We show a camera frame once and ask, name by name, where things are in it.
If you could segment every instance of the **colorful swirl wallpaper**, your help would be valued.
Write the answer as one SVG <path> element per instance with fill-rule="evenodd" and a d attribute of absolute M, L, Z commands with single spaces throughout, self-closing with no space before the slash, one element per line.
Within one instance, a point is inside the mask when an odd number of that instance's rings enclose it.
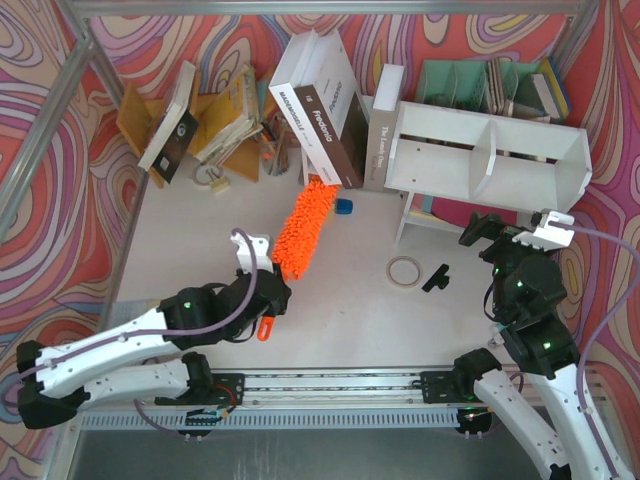
<path fill-rule="evenodd" d="M 628 2 L 625 15 L 623 21 L 618 3 L 603 3 L 585 53 L 572 57 L 567 86 L 571 121 L 588 128 L 596 165 L 594 185 L 576 209 L 578 219 L 631 239 L 638 230 L 638 2 Z M 3 176 L 73 39 L 46 1 L 0 0 L 0 19 Z M 562 15 L 289 15 L 103 17 L 90 25 L 123 81 L 134 82 L 149 99 L 164 94 L 184 59 L 202 70 L 201 93 L 221 90 L 245 62 L 260 75 L 277 63 L 293 33 L 310 28 L 340 31 L 364 93 L 374 92 L 385 62 L 406 65 L 404 93 L 412 98 L 422 59 L 499 55 L 537 61 L 552 50 L 565 23 Z M 601 64 L 589 61 L 600 55 Z M 99 79 L 87 71 L 0 247 L 0 479 L 40 476 L 50 440 L 50 433 L 22 428 L 11 407 L 15 388 L 7 387 L 15 378 L 16 344 L 31 338 L 61 343 L 90 334 L 105 299 L 140 180 L 114 118 Z M 628 256 L 582 238 L 562 257 L 571 279 L 565 311 L 580 341 L 628 281 L 629 263 Z M 635 415 L 627 434 L 639 440 L 637 298 L 594 358 L 610 391 L 621 394 L 619 411 Z"/>

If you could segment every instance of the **book spine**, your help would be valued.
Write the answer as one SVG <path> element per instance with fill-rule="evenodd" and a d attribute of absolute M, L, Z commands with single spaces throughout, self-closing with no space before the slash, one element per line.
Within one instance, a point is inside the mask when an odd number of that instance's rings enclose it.
<path fill-rule="evenodd" d="M 293 87 L 290 84 L 284 84 L 271 86 L 269 89 L 321 180 L 326 185 L 340 185 L 342 183 L 340 176 L 320 143 L 311 119 L 307 117 Z"/>
<path fill-rule="evenodd" d="M 338 173 L 342 185 L 345 188 L 360 188 L 363 179 L 357 175 L 349 156 L 340 142 L 329 116 L 322 105 L 320 95 L 313 85 L 297 87 L 294 89 L 300 101 L 305 115 L 311 119 L 313 128 L 320 139 L 325 152 Z"/>
<path fill-rule="evenodd" d="M 385 191 L 384 182 L 387 180 L 389 153 L 399 113 L 399 101 L 393 112 L 371 110 L 364 177 L 365 190 L 372 192 Z"/>

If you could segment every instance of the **gray book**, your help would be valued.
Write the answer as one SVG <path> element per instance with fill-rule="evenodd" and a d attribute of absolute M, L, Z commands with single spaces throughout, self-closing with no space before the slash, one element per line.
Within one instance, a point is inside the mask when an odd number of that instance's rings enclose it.
<path fill-rule="evenodd" d="M 382 68 L 369 118 L 365 190 L 385 191 L 389 152 L 400 113 L 404 75 L 405 68 L 401 65 L 387 63 Z"/>

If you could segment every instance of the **white table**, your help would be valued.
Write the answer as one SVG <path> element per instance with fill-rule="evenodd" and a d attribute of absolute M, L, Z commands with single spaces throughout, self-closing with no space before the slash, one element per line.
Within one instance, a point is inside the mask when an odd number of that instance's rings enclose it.
<path fill-rule="evenodd" d="M 183 162 L 171 185 L 149 185 L 120 286 L 118 302 L 164 298 L 187 286 L 231 282 L 238 267 L 233 227 L 277 238 L 293 210 L 299 164 L 282 177 L 261 172 L 252 184 L 230 177 L 220 194 L 203 192 Z M 360 368 L 451 365 L 486 346 L 493 325 L 482 313 L 491 266 L 478 258 L 488 242 L 461 247 L 451 232 L 409 227 L 394 246 L 401 199 L 345 190 L 351 215 L 336 215 L 322 232 L 305 277 L 290 284 L 285 316 L 268 342 L 199 348 L 212 368 Z M 402 289 L 387 279 L 387 262 L 409 255 L 422 266 L 419 286 Z M 420 286 L 442 264 L 450 265 L 445 290 Z M 502 349 L 498 359 L 512 363 Z"/>

